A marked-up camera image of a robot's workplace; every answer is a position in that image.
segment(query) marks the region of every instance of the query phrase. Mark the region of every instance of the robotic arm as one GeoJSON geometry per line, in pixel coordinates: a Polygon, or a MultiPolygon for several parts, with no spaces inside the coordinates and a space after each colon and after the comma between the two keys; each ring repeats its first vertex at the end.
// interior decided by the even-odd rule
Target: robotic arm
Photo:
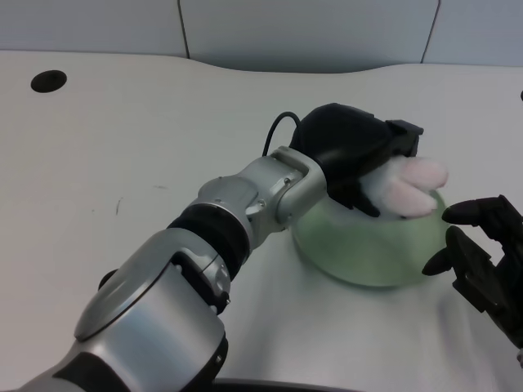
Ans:
{"type": "Polygon", "coordinates": [[[313,111],[293,142],[209,181],[167,229],[108,274],[69,353],[21,392],[165,392],[210,388],[227,354],[217,317],[230,284],[267,236],[329,195],[370,216],[359,178],[414,156],[422,129],[341,105],[313,111]]]}

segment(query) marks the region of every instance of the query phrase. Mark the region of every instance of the translucent bowl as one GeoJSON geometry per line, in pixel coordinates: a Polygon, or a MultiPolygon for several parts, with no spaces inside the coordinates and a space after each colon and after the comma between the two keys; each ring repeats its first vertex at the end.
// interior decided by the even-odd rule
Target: translucent bowl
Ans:
{"type": "Polygon", "coordinates": [[[371,287],[417,283],[423,266],[445,247],[445,204],[438,193],[432,196],[438,208],[430,216],[389,221],[326,198],[292,227],[293,237],[302,256],[335,278],[371,287]]]}

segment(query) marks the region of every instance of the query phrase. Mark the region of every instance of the black cable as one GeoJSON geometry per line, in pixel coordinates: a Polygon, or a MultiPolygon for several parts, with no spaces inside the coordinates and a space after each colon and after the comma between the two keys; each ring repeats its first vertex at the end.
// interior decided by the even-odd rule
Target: black cable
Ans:
{"type": "Polygon", "coordinates": [[[290,117],[294,120],[294,122],[296,123],[296,128],[300,125],[300,118],[293,112],[283,112],[281,115],[279,115],[276,118],[276,120],[272,123],[269,133],[267,134],[267,140],[265,140],[265,147],[263,147],[263,153],[261,153],[262,157],[265,157],[269,152],[270,140],[272,139],[272,135],[275,133],[275,129],[278,126],[279,122],[286,117],[290,117]]]}

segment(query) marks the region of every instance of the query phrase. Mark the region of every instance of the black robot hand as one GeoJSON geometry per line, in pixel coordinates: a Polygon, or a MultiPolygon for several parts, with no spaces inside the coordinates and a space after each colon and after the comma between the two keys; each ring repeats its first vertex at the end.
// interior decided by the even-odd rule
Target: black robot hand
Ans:
{"type": "Polygon", "coordinates": [[[480,226],[501,243],[505,256],[498,265],[457,226],[446,233],[446,247],[425,265],[425,275],[454,269],[454,288],[480,312],[486,311],[518,348],[523,347],[523,224],[504,196],[470,200],[447,208],[443,220],[480,226]]]}
{"type": "Polygon", "coordinates": [[[362,110],[330,104],[301,120],[290,147],[320,165],[330,198],[378,217],[380,211],[361,191],[359,178],[392,156],[415,156],[422,134],[422,128],[403,120],[383,122],[362,110]]]}

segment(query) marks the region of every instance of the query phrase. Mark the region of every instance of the black grommet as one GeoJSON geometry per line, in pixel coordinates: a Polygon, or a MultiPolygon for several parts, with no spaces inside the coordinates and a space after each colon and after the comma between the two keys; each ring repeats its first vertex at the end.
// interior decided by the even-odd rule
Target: black grommet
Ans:
{"type": "Polygon", "coordinates": [[[31,81],[31,88],[36,92],[56,91],[67,82],[67,75],[62,71],[51,70],[39,73],[31,81]]]}

